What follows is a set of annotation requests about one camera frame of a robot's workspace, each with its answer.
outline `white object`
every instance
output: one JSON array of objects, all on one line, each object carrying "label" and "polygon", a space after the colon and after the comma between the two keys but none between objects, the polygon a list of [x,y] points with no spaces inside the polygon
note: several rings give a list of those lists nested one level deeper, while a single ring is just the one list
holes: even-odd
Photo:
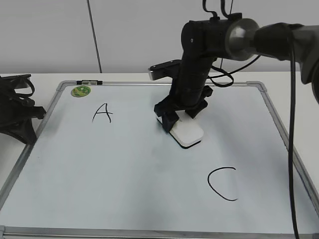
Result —
[{"label": "white object", "polygon": [[[190,148],[201,142],[204,136],[203,129],[185,111],[177,111],[176,113],[179,120],[169,133],[176,139],[177,143],[183,148]],[[157,117],[157,119],[162,123],[161,117]]]},{"label": "white object", "polygon": [[[154,119],[169,86],[67,87],[0,211],[0,225],[293,233],[287,150],[261,93],[216,89],[198,115],[205,140],[181,149]],[[96,109],[108,103],[112,123]],[[235,170],[210,171],[224,166]],[[300,233],[319,219],[295,173]]]}]

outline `black object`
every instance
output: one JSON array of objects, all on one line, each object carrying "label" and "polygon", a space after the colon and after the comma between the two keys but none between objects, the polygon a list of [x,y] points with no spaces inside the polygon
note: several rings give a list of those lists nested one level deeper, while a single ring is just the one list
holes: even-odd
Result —
[{"label": "black object", "polygon": [[[184,49],[179,66],[178,77],[173,80],[170,95],[183,106],[192,106],[202,100],[205,80],[209,73],[209,63],[217,57],[230,60],[248,60],[253,54],[260,56],[290,60],[291,62],[291,114],[289,133],[289,192],[292,221],[296,239],[299,239],[293,188],[293,141],[295,121],[296,67],[301,68],[303,84],[312,83],[313,94],[319,103],[319,26],[303,26],[301,24],[276,23],[259,28],[252,19],[242,19],[241,13],[227,14],[225,0],[221,0],[221,11],[227,20],[221,20],[215,11],[208,11],[206,0],[202,0],[204,11],[213,14],[209,21],[190,21],[182,31],[181,41]],[[248,65],[227,73],[221,68],[212,67],[223,73],[210,80],[228,76]],[[172,124],[174,115],[169,115]]]},{"label": "black object", "polygon": [[154,106],[154,112],[158,117],[161,117],[162,126],[166,132],[170,132],[171,128],[179,120],[176,111],[185,111],[189,116],[195,118],[200,111],[207,107],[208,103],[205,98],[210,97],[213,92],[209,86],[202,86],[199,91],[200,95],[198,97],[196,95],[195,101],[192,98],[191,101],[183,101],[184,98],[181,98],[183,94],[178,92],[177,85],[180,77],[180,65],[180,60],[174,60],[150,67],[150,75],[153,80],[163,77],[172,78],[169,95]]},{"label": "black object", "polygon": [[[31,75],[0,77],[0,133],[10,135],[22,143],[33,144],[36,135],[32,118],[43,119],[43,107],[35,107],[30,99],[34,86],[29,80]],[[30,94],[16,93],[15,89],[30,87]]]},{"label": "black object", "polygon": [[236,73],[236,72],[239,72],[239,71],[241,71],[241,70],[244,70],[244,69],[246,69],[247,67],[249,67],[249,66],[251,66],[252,64],[254,64],[260,57],[261,57],[261,56],[256,56],[256,58],[253,59],[253,60],[252,60],[251,62],[249,62],[248,64],[246,64],[246,65],[244,65],[244,66],[242,66],[242,67],[240,67],[240,68],[238,68],[238,69],[236,69],[236,70],[234,70],[234,71],[232,71],[232,72],[229,72],[229,73],[227,73],[227,74],[222,74],[222,75],[218,75],[218,76],[208,76],[207,78],[210,79],[210,80],[212,81],[212,83],[216,84],[212,79],[224,77],[224,76],[227,76],[228,74],[229,74],[229,75],[232,75],[232,74],[234,74],[234,73]]},{"label": "black object", "polygon": [[103,85],[103,81],[87,81],[87,80],[83,80],[83,81],[76,81],[77,85],[98,85],[101,86]]}]

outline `green sticker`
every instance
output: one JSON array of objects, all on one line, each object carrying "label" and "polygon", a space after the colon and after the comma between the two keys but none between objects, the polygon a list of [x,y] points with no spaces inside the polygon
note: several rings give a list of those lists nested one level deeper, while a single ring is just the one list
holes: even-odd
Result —
[{"label": "green sticker", "polygon": [[91,92],[91,88],[88,86],[78,86],[75,87],[72,91],[71,91],[71,95],[74,97],[84,97],[87,96],[88,94],[90,94]]}]

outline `black cable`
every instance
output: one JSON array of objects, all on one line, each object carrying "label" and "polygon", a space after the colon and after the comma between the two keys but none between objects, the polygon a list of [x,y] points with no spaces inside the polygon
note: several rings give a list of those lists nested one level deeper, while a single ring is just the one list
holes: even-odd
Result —
[{"label": "black cable", "polygon": [[290,73],[291,73],[291,99],[290,99],[290,123],[289,123],[289,146],[288,146],[288,174],[289,174],[289,197],[291,216],[293,221],[293,228],[295,238],[299,239],[296,206],[295,206],[295,193],[294,193],[294,131],[295,131],[295,111],[296,111],[296,57],[294,48],[294,37],[288,26],[288,44],[290,48]]},{"label": "black cable", "polygon": [[217,68],[215,66],[211,66],[211,68],[214,69],[215,71],[223,73],[224,76],[227,76],[227,77],[229,77],[231,79],[231,82],[229,82],[229,83],[220,84],[220,83],[214,82],[212,78],[209,78],[215,86],[221,87],[221,88],[225,88],[225,87],[231,86],[234,83],[234,77],[231,74],[229,74],[227,71],[225,71],[225,70],[223,70],[221,68]]},{"label": "black cable", "polygon": [[207,10],[206,0],[202,0],[202,6],[203,6],[203,10],[204,10],[205,12],[209,12],[209,13],[213,14],[213,17],[214,17],[214,18],[217,18],[217,17],[218,17],[217,12],[215,12],[215,11],[208,11],[208,10]]},{"label": "black cable", "polygon": [[225,18],[229,18],[229,15],[227,14],[226,9],[225,9],[225,0],[220,0],[220,9],[221,9],[221,13],[223,14],[223,16]]},{"label": "black cable", "polygon": [[231,14],[231,12],[232,12],[232,10],[233,10],[233,4],[234,4],[234,0],[231,0],[231,5],[230,5],[230,14]]},{"label": "black cable", "polygon": [[[229,15],[231,14],[231,12],[232,12],[232,10],[233,10],[233,5],[234,5],[234,0],[231,0]],[[223,66],[223,62],[224,62],[224,58],[221,58],[221,61],[220,61],[220,69],[221,69],[222,66]]]},{"label": "black cable", "polygon": [[[250,65],[252,65],[253,63],[255,63],[260,57],[261,57],[261,56],[257,56],[254,60],[252,60],[251,62],[249,62],[247,65],[244,65],[243,67],[241,67],[241,68],[239,68],[239,69],[237,69],[237,70],[235,70],[235,71],[229,72],[228,74],[232,75],[232,74],[234,74],[234,73],[236,73],[236,72],[239,72],[239,71],[241,71],[241,70],[243,70],[243,69],[249,67]],[[223,75],[218,75],[218,76],[208,76],[207,78],[208,78],[208,79],[215,79],[215,78],[220,78],[220,77],[224,77],[224,76],[227,76],[227,75],[223,74]]]}]

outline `aluminum frame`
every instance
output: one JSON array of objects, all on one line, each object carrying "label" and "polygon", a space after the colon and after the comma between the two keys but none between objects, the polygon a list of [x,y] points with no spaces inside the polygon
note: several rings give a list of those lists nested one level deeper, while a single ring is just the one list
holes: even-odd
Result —
[{"label": "aluminum frame", "polygon": [[[96,81],[85,81],[85,84],[96,85]],[[47,114],[39,125],[36,135],[39,136],[43,131],[48,119],[50,118],[58,100],[67,86],[76,86],[76,81],[63,81],[56,89]],[[157,82],[103,82],[100,86],[170,86],[171,83]],[[247,81],[234,83],[232,87],[256,87],[274,120],[278,132],[286,146],[289,145],[289,135],[285,129],[268,93],[265,85],[258,81]],[[0,210],[3,207],[15,181],[19,177],[34,145],[26,145],[14,165],[11,173],[0,190]],[[294,165],[305,186],[308,196],[319,216],[319,195],[310,179],[310,176],[301,161],[296,148],[294,148]],[[17,239],[24,237],[41,237],[41,238],[99,238],[99,239],[294,239],[294,234],[251,234],[251,233],[207,233],[207,232],[173,232],[173,231],[133,231],[133,230],[95,230],[95,229],[54,229],[54,228],[21,228],[0,226],[1,236],[5,239]],[[319,234],[303,234],[302,239],[319,239]]]}]

